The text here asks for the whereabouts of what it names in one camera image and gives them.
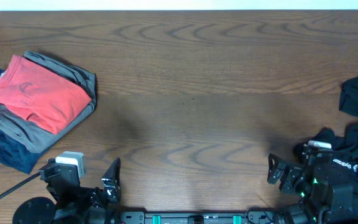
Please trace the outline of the red printed t-shirt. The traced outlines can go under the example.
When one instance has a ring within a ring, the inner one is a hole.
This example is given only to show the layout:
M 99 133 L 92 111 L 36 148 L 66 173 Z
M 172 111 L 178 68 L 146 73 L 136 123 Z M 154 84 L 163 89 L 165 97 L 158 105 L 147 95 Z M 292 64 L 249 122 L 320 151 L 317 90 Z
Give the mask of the red printed t-shirt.
M 82 87 L 18 55 L 0 76 L 0 103 L 52 134 L 65 129 L 90 102 Z

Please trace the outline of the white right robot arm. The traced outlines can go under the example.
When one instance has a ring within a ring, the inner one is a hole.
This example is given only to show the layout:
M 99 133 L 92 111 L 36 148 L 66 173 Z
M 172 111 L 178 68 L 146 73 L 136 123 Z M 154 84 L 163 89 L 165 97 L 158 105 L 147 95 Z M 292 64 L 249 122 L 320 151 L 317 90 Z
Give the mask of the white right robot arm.
M 354 184 L 339 164 L 334 151 L 307 153 L 304 164 L 268 156 L 267 182 L 276 184 L 284 194 L 297 195 L 300 201 L 277 210 L 273 224 L 284 223 L 358 223 L 358 197 Z

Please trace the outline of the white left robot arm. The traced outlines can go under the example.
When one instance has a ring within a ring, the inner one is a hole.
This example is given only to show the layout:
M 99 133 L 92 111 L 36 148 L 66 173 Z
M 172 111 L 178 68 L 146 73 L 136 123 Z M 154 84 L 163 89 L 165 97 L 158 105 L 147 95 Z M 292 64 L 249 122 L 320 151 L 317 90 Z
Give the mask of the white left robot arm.
M 78 168 L 78 165 L 49 159 L 39 174 L 53 200 L 34 197 L 25 201 L 15 211 L 13 224 L 119 224 L 120 158 L 116 158 L 102 176 L 103 189 L 82 187 Z

